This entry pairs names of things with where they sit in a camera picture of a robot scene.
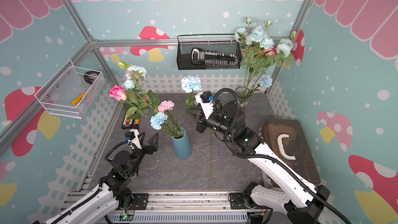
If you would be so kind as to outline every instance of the wire mesh basket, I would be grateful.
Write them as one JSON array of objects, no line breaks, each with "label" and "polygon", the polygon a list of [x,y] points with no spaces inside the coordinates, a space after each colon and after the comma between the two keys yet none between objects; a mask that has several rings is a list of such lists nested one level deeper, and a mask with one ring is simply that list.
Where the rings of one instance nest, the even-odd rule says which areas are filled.
[{"label": "wire mesh basket", "polygon": [[102,72],[76,67],[69,60],[35,97],[49,114],[83,118],[104,84]]},{"label": "wire mesh basket", "polygon": [[242,61],[239,43],[233,34],[208,34],[207,40],[193,40],[192,36],[180,35],[178,39],[178,70],[189,69],[238,69]]}]

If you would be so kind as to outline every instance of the white wire basket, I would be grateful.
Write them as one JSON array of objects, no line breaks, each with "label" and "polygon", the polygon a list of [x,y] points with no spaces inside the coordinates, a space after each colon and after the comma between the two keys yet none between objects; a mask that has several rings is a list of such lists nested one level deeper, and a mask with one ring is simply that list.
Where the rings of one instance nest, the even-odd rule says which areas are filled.
[{"label": "white wire basket", "polygon": [[[92,84],[84,80],[87,72],[90,72],[89,78],[92,79]],[[68,60],[38,90],[35,97],[49,114],[82,119],[104,84],[102,72],[76,67],[71,60]],[[76,104],[78,97],[83,93],[84,96]]]}]

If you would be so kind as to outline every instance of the black mesh basket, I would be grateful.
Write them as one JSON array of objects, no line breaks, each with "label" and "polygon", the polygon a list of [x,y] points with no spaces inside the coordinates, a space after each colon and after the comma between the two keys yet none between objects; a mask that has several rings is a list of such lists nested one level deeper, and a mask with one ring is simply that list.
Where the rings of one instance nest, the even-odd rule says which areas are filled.
[{"label": "black mesh basket", "polygon": [[212,38],[211,40],[209,36],[214,35],[233,36],[233,34],[203,34],[208,37],[208,40],[203,41],[192,40],[192,36],[198,35],[177,36],[178,70],[240,68],[242,53],[239,43],[233,37]]}]

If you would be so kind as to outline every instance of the black tape roll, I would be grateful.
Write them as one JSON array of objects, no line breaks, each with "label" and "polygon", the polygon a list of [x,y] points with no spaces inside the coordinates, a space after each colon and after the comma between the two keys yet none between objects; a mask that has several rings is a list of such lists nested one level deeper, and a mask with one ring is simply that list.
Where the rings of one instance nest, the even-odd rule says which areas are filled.
[{"label": "black tape roll", "polygon": [[97,71],[89,71],[85,75],[83,75],[84,80],[87,83],[93,84],[94,80],[97,78],[98,72]]}]

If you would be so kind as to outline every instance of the marble-patterned floor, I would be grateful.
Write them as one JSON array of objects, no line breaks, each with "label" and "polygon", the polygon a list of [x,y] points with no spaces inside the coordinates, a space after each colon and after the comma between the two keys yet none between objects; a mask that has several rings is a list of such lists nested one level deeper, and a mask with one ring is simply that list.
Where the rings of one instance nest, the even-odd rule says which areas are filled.
[{"label": "marble-patterned floor", "polygon": [[[191,117],[186,116],[185,93],[160,93],[162,100],[171,100],[175,103],[173,112],[183,123],[192,145],[192,154],[186,159],[175,156],[171,137],[166,131],[159,132],[158,151],[153,155],[146,155],[139,168],[139,176],[132,178],[129,187],[132,191],[147,190],[223,190],[241,191],[251,181],[263,184],[260,168],[246,159],[231,155],[224,142],[218,140],[213,130],[206,129],[204,133],[195,130],[196,123]],[[226,103],[232,99],[228,93],[223,93],[219,99]],[[269,118],[272,112],[266,95],[256,93],[248,99],[245,107],[246,126],[259,132],[260,127]],[[122,142],[124,133],[128,130],[121,129],[121,123],[125,111],[119,115],[116,126],[107,142],[103,156],[117,143]],[[141,118],[139,132],[145,132],[148,140],[157,130],[150,126],[148,118]],[[125,146],[118,148],[113,156],[120,150],[126,150]],[[111,165],[101,158],[94,173],[89,189],[97,185],[98,179],[105,176],[111,170]]]}]

